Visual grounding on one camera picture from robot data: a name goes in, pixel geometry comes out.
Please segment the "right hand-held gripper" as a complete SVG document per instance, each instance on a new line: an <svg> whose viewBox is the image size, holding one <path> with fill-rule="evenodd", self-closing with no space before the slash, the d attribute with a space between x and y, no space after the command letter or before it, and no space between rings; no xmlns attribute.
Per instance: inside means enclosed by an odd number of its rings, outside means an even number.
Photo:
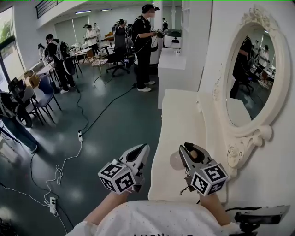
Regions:
<svg viewBox="0 0 295 236"><path fill-rule="evenodd" d="M207 196L222 189L228 175L220 163L211 161L207 150L185 142L179 147L179 155L187 169L185 180L191 192L197 190L202 196Z"/></svg>

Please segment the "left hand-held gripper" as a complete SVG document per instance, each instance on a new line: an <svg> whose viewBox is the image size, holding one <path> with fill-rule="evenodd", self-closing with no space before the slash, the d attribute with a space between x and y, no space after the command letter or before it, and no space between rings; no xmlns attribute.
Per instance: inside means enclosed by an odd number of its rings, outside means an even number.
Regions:
<svg viewBox="0 0 295 236"><path fill-rule="evenodd" d="M144 177L134 174L132 169L122 162L128 162L131 166L145 165L150 152L147 143L139 144L125 151L121 157L108 162L99 172L98 176L105 188L116 193L139 192L144 184Z"/></svg>

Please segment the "small pink round object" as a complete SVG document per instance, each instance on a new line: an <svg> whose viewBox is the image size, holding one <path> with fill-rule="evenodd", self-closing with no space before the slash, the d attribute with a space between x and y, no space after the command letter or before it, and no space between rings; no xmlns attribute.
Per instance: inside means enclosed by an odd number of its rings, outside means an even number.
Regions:
<svg viewBox="0 0 295 236"><path fill-rule="evenodd" d="M192 159L195 160L198 157L198 154L196 151L191 151L189 152L190 155L192 156ZM171 156L170 156L170 165L171 167L176 170L176 171L180 171L180 170L184 170L185 167L182 163L180 154L178 151L174 152Z"/></svg>

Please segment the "person's right forearm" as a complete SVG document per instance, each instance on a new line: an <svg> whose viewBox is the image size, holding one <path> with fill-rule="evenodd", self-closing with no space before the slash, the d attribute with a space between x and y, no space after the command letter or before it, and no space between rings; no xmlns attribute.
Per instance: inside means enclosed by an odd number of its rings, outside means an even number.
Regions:
<svg viewBox="0 0 295 236"><path fill-rule="evenodd" d="M206 196L200 195L200 204L215 217L221 226L231 223L231 219L222 206L216 193Z"/></svg>

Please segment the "person's left forearm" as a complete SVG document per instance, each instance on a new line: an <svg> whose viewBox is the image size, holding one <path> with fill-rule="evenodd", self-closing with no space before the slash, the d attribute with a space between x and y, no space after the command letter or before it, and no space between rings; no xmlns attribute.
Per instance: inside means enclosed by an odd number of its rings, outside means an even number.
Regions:
<svg viewBox="0 0 295 236"><path fill-rule="evenodd" d="M108 215L113 209L127 202L129 194L129 192L123 192L121 194L110 192L104 200L84 219L84 221L99 225L106 215Z"/></svg>

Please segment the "white dressing table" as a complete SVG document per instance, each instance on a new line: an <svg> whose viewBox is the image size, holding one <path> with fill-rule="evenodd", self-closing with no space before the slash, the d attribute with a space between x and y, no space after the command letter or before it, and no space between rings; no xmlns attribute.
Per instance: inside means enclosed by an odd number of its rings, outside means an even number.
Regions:
<svg viewBox="0 0 295 236"><path fill-rule="evenodd" d="M237 171L228 165L222 126L212 95L166 89L161 133L151 169L150 201L198 201L196 191L185 190L185 170L175 170L170 165L170 157L185 142L206 149L214 160L222 164L229 179L236 177Z"/></svg>

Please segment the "person's white shirt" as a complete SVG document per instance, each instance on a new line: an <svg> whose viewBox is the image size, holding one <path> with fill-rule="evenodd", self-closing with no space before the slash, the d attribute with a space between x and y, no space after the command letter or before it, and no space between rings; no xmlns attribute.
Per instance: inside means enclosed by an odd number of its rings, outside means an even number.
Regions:
<svg viewBox="0 0 295 236"><path fill-rule="evenodd" d="M230 236L239 225L221 226L203 206L168 201L130 201L95 225L77 224L65 236Z"/></svg>

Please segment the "blue chair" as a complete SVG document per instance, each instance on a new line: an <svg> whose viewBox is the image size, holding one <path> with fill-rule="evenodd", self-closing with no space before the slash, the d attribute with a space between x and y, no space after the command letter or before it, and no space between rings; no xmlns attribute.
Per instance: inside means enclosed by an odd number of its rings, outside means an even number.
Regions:
<svg viewBox="0 0 295 236"><path fill-rule="evenodd" d="M38 84L38 89L43 93L43 96L39 101L36 102L36 107L42 109L49 116L51 121L55 123L53 117L51 116L51 113L48 110L49 107L51 111L53 111L53 109L50 107L51 100L55 101L60 111L62 109L59 103L57 102L57 99L55 98L55 90L51 85L50 78L48 75L41 76Z"/></svg>

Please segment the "white and black robot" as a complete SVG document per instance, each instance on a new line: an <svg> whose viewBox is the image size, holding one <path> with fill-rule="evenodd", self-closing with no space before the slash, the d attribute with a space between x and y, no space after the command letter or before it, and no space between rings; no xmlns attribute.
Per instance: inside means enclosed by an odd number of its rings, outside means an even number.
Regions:
<svg viewBox="0 0 295 236"><path fill-rule="evenodd" d="M158 65L163 48L180 49L182 44L181 29L157 29L156 33L152 37L150 66Z"/></svg>

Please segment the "white framed oval mirror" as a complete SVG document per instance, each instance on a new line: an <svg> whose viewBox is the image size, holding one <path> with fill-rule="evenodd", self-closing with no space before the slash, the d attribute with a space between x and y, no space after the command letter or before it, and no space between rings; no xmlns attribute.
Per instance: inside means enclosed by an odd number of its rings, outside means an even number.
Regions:
<svg viewBox="0 0 295 236"><path fill-rule="evenodd" d="M242 126L233 126L227 113L226 99L229 98L228 78L233 72L233 58L246 32L250 27L260 25L270 33L276 51L276 77L270 96L259 115L250 123ZM222 161L230 179L237 176L238 169L248 160L255 147L260 147L272 136L271 122L279 114L288 93L291 79L290 52L285 36L272 15L263 7L254 5L245 13L235 30L233 41L230 44L229 55L222 69L220 80L214 85L213 100L221 128L221 143L225 146Z"/></svg>

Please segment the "cardboard box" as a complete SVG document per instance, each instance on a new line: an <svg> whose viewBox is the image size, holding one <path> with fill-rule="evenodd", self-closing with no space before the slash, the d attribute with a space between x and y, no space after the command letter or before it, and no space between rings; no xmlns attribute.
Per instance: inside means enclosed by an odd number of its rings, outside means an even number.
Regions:
<svg viewBox="0 0 295 236"><path fill-rule="evenodd" d="M30 85L32 88L36 88L39 85L40 78L32 70L28 70L24 73L24 82L26 86Z"/></svg>

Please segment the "black mesh office chair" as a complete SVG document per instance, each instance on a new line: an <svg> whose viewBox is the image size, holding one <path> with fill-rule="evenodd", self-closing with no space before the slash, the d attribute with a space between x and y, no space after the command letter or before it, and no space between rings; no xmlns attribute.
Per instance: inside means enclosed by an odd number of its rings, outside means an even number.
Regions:
<svg viewBox="0 0 295 236"><path fill-rule="evenodd" d="M18 80L16 77L9 82L8 89L17 102L24 108L30 104L31 99L35 95L32 86L27 86L24 80Z"/></svg>

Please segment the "black metal railing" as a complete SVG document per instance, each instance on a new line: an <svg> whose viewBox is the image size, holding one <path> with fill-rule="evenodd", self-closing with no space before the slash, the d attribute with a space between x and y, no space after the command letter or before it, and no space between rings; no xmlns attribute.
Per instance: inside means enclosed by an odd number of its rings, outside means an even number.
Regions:
<svg viewBox="0 0 295 236"><path fill-rule="evenodd" d="M43 16L46 12L63 2L64 0L42 0L35 7L37 19Z"/></svg>

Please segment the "large window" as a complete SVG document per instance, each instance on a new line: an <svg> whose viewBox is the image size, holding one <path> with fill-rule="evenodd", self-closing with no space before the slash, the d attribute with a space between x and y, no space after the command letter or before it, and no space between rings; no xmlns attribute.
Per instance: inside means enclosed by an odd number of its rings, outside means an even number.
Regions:
<svg viewBox="0 0 295 236"><path fill-rule="evenodd" d="M0 90L8 92L8 84L24 73L24 66L14 32L13 8L0 11Z"/></svg>

